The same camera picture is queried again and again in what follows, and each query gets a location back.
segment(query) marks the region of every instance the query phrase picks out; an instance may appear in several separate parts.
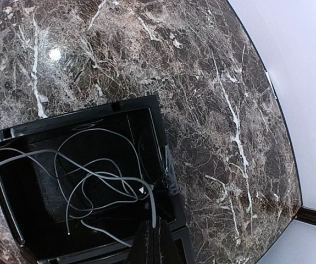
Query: white wall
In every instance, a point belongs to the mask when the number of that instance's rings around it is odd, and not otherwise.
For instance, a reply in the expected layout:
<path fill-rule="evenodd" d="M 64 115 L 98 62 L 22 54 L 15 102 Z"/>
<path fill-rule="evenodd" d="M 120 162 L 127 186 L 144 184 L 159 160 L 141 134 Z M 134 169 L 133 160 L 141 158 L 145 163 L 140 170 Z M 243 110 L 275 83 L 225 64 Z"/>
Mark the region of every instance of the white wall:
<path fill-rule="evenodd" d="M 278 95 L 304 206 L 316 209 L 316 0 L 229 0 Z"/>
<path fill-rule="evenodd" d="M 293 221 L 258 264 L 316 264 L 316 227 Z"/>

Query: marble surface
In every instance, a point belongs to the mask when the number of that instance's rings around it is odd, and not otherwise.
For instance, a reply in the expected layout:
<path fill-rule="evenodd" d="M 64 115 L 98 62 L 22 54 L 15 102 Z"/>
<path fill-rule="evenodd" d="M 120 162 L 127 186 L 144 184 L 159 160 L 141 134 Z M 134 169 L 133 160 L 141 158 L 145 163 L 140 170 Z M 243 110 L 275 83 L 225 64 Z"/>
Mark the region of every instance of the marble surface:
<path fill-rule="evenodd" d="M 0 129 L 157 94 L 196 263 L 256 263 L 301 206 L 264 68 L 226 0 L 0 0 Z M 0 209 L 0 263 L 24 263 Z"/>

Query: bright spot of light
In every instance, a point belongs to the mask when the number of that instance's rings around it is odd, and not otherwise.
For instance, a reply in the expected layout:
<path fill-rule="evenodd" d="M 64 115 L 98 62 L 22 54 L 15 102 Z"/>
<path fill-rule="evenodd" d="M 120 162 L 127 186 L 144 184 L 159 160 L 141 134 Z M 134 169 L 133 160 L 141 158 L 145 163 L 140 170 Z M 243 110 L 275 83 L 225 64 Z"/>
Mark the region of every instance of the bright spot of light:
<path fill-rule="evenodd" d="M 49 52 L 49 57 L 53 61 L 58 61 L 61 59 L 61 52 L 60 49 L 54 48 Z"/>

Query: marble table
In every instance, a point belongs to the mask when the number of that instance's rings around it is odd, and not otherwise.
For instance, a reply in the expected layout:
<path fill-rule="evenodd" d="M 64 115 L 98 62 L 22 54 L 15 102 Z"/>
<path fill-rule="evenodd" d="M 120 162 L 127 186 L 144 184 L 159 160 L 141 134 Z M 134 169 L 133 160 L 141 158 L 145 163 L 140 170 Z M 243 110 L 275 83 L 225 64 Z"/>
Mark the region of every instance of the marble table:
<path fill-rule="evenodd" d="M 157 94 L 196 263 L 256 263 L 301 206 L 286 126 L 226 0 L 0 0 L 0 129 Z M 0 263 L 24 263 L 0 209 Z"/>

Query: black container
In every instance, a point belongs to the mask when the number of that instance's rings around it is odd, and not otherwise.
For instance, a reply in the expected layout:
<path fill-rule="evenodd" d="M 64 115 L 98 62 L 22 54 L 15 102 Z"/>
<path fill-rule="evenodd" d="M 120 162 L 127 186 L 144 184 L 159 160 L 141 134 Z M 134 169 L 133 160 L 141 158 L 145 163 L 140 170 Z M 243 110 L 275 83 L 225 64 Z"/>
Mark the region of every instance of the black container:
<path fill-rule="evenodd" d="M 143 178 L 154 186 L 157 216 L 168 222 L 173 234 L 178 233 L 185 225 L 185 217 L 155 96 L 105 104 L 1 130 L 0 148 L 12 147 L 23 152 L 57 150 L 69 136 L 95 128 L 114 131 L 132 142 L 139 155 Z M 80 133 L 64 144 L 61 152 L 81 165 L 98 158 L 110 158 L 124 177 L 139 178 L 137 158 L 130 144 L 106 131 Z M 18 153 L 14 151 L 0 151 L 0 162 L 16 155 Z M 38 154 L 33 158 L 54 175 L 53 153 Z M 76 168 L 60 157 L 56 164 L 60 175 Z M 100 168 L 117 173 L 110 162 L 101 162 Z M 70 177 L 60 179 L 67 197 L 85 175 L 79 170 Z M 135 183 L 132 186 L 138 190 L 142 185 Z M 122 200 L 122 196 L 97 178 L 88 180 L 85 191 L 96 207 Z M 151 218 L 148 200 L 96 211 L 86 223 L 132 243 L 141 221 Z M 74 195 L 71 203 L 78 208 L 88 208 L 80 195 Z M 71 234 L 67 235 L 66 201 L 59 191 L 57 180 L 46 175 L 29 158 L 0 167 L 0 204 L 21 252 L 32 263 L 101 263 L 99 260 L 108 260 L 115 255 L 122 257 L 127 252 L 124 245 L 84 227 L 77 219 L 69 221 Z M 184 244 L 190 247 L 186 237 L 179 249 L 183 250 Z"/>

